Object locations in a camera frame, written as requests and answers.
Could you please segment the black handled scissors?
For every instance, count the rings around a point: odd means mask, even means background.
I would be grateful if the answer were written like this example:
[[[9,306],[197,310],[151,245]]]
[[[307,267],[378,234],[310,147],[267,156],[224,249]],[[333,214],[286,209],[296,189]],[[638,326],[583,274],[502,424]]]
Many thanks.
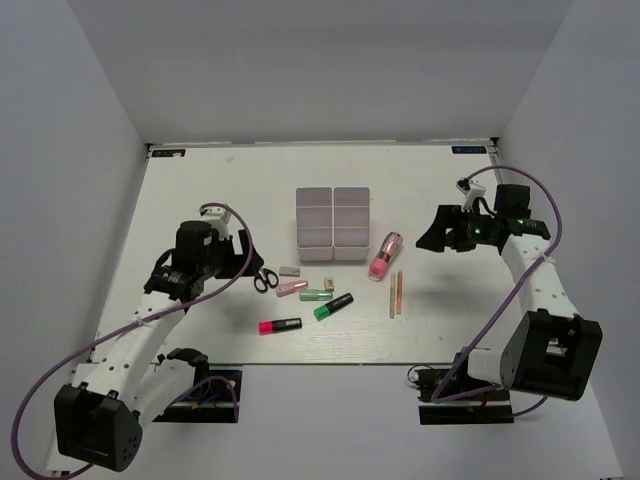
[[[262,267],[256,271],[253,284],[258,293],[265,294],[279,285],[279,277],[273,270]]]

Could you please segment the pink transparent highlighter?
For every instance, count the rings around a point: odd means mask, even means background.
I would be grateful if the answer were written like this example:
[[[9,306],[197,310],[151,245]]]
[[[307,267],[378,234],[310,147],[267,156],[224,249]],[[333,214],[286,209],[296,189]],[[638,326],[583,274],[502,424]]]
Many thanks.
[[[275,289],[275,293],[278,297],[284,297],[298,293],[302,290],[307,289],[308,287],[309,283],[306,280],[296,280],[279,284]]]

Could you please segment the pink glue stick tube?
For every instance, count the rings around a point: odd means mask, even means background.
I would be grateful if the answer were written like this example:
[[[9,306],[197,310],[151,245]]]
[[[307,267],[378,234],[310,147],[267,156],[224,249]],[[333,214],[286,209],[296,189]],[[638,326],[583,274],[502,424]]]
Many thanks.
[[[378,253],[369,265],[369,277],[375,281],[381,281],[386,275],[392,260],[402,248],[402,245],[402,235],[397,232],[390,232],[383,240]]]

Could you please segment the green transparent highlighter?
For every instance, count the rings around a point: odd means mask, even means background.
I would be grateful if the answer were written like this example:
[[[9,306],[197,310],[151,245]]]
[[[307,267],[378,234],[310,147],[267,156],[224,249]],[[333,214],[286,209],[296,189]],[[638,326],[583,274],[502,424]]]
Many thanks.
[[[333,292],[327,290],[304,289],[299,292],[301,301],[328,302],[333,298]]]

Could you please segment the yellow thin pen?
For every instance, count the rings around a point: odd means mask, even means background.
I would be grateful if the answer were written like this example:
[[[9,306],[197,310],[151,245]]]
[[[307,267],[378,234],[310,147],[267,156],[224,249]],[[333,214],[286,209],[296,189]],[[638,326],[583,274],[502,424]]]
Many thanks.
[[[396,312],[396,293],[397,293],[397,275],[392,273],[390,276],[390,295],[389,295],[389,318],[394,319]]]

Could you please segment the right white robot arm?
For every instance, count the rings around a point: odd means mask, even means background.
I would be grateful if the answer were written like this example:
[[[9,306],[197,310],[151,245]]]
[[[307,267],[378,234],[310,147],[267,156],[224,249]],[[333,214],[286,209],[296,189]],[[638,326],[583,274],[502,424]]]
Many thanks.
[[[568,401],[579,400],[603,339],[598,322],[584,319],[569,300],[550,257],[556,242],[547,225],[531,216],[530,189],[501,184],[494,209],[483,214],[485,189],[462,179],[461,205],[441,205],[420,249],[468,252],[478,245],[497,249],[514,280],[506,302],[518,301],[522,318],[506,344],[463,348],[432,394],[436,403],[472,399],[495,389]]]

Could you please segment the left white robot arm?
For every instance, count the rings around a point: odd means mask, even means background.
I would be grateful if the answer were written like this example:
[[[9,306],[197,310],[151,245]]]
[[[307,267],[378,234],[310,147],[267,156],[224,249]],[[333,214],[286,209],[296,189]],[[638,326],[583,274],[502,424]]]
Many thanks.
[[[148,371],[162,343],[202,297],[209,279],[252,277],[264,261],[245,230],[236,253],[222,223],[181,223],[175,245],[156,260],[127,329],[78,385],[63,386],[54,399],[61,455],[112,471],[125,470],[138,453],[144,429],[184,393],[199,399],[211,374],[173,356]]]

